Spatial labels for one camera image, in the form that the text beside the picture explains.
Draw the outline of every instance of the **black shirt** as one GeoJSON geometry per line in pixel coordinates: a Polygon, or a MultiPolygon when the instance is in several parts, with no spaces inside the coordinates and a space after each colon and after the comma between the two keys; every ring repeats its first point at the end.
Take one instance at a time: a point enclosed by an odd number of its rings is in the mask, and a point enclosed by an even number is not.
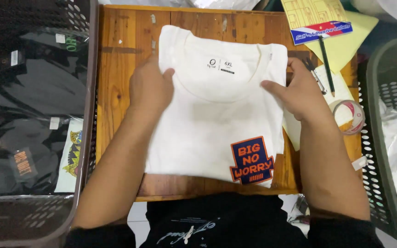
{"type": "MultiPolygon", "coordinates": [[[[308,239],[287,222],[278,196],[214,194],[148,202],[143,247],[383,247],[371,222],[313,218],[308,239]]],[[[65,247],[135,247],[126,224],[75,229],[65,247]]]]}

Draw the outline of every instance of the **wooden table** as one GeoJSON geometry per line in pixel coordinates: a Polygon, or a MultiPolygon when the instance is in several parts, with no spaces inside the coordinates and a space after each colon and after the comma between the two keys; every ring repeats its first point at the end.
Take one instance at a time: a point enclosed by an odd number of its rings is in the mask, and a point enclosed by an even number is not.
{"type": "MultiPolygon", "coordinates": [[[[96,160],[99,161],[129,106],[129,79],[134,68],[152,52],[164,25],[191,30],[202,38],[247,44],[283,44],[289,56],[321,61],[306,46],[295,46],[284,13],[106,5],[100,8],[96,160]]],[[[355,100],[358,98],[356,57],[341,71],[355,100]]],[[[350,160],[361,157],[360,135],[344,138],[350,160]]],[[[215,179],[145,175],[136,201],[190,198],[223,191],[242,194],[296,194],[301,189],[299,153],[284,134],[284,155],[277,155],[270,189],[242,186],[215,179]]]]}

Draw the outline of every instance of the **big oret logo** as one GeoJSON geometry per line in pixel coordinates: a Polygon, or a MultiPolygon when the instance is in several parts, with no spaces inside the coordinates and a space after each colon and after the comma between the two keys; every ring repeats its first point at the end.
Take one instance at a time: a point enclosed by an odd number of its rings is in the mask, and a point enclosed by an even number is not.
{"type": "Polygon", "coordinates": [[[268,157],[262,136],[231,144],[235,167],[231,166],[234,182],[261,183],[272,178],[273,156],[268,157]]]}

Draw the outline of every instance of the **human arm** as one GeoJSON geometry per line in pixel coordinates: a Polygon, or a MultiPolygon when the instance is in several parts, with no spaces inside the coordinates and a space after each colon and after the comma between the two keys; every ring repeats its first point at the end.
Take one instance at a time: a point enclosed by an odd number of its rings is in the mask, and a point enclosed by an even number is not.
{"type": "Polygon", "coordinates": [[[288,87],[271,81],[263,81],[262,86],[301,121],[301,182],[311,213],[369,220],[367,194],[317,82],[299,59],[289,58],[288,65],[294,72],[288,87]]]}
{"type": "Polygon", "coordinates": [[[130,79],[130,107],[85,186],[72,227],[95,228],[128,215],[145,170],[151,135],[173,98],[173,69],[152,56],[130,79]]]}

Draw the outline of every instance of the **plastic basket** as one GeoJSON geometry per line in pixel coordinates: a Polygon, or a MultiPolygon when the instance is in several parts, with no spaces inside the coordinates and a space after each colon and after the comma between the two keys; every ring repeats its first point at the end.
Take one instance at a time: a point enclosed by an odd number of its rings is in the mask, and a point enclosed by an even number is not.
{"type": "Polygon", "coordinates": [[[363,183],[371,207],[372,222],[397,239],[397,195],[389,167],[378,99],[397,109],[397,39],[379,48],[367,64],[358,68],[360,103],[366,125],[361,131],[362,152],[369,164],[363,183]]]}
{"type": "Polygon", "coordinates": [[[86,101],[75,193],[49,196],[0,196],[0,247],[43,244],[65,233],[71,223],[79,193],[95,166],[96,150],[96,62],[97,0],[0,0],[0,45],[10,38],[10,28],[58,29],[63,33],[84,32],[89,37],[86,101]],[[71,12],[80,12],[85,22],[71,12]]]}

